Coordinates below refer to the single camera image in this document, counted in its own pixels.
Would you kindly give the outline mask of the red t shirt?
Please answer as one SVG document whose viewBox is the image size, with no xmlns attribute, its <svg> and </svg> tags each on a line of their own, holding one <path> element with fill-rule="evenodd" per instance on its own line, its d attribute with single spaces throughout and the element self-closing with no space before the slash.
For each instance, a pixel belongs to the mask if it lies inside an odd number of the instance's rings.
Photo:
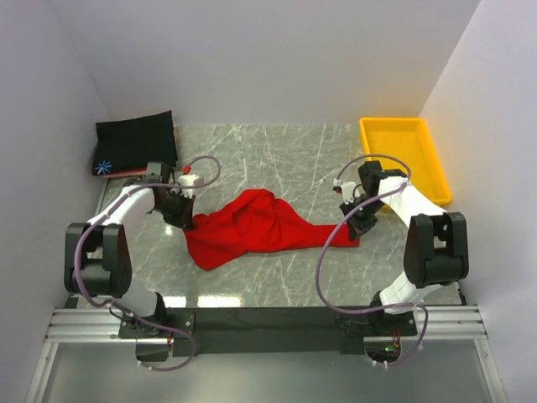
<svg viewBox="0 0 537 403">
<path fill-rule="evenodd" d="M 196 265 L 211 271 L 244 254 L 322 247 L 336 226 L 313 224 L 266 189 L 247 189 L 221 210 L 193 217 L 185 231 Z"/>
</svg>

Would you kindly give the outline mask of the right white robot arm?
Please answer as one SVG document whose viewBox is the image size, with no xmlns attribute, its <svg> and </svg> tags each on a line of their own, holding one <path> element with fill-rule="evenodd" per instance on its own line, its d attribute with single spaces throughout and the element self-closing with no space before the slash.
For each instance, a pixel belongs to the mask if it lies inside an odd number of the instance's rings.
<svg viewBox="0 0 537 403">
<path fill-rule="evenodd" d="M 378 160 L 358 168 L 360 182 L 333 181 L 342 197 L 340 209 L 348 235 L 357 241 L 378 222 L 377 212 L 389 207 L 407 227 L 402 273 L 373 297 L 377 309 L 367 314 L 368 325 L 386 335 L 409 319 L 415 303 L 444 286 L 467 277 L 467 222 L 459 212 L 447 212 L 430 201 L 400 169 L 384 169 Z"/>
</svg>

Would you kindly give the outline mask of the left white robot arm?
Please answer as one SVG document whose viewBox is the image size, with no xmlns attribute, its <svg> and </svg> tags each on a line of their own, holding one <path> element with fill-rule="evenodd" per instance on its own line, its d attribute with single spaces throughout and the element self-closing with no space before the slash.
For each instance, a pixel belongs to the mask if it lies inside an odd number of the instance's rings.
<svg viewBox="0 0 537 403">
<path fill-rule="evenodd" d="M 138 315 L 138 327 L 148 337 L 162 335 L 168 326 L 163 297 L 133 279 L 128 235 L 138 222 L 158 212 L 170 226 L 190 230 L 193 225 L 195 190 L 203 177 L 185 167 L 173 179 L 174 170 L 164 163 L 151 162 L 146 175 L 128 180 L 119 196 L 87 222 L 72 223 L 65 233 L 64 286 L 79 294 L 82 283 L 95 301 L 125 307 Z"/>
</svg>

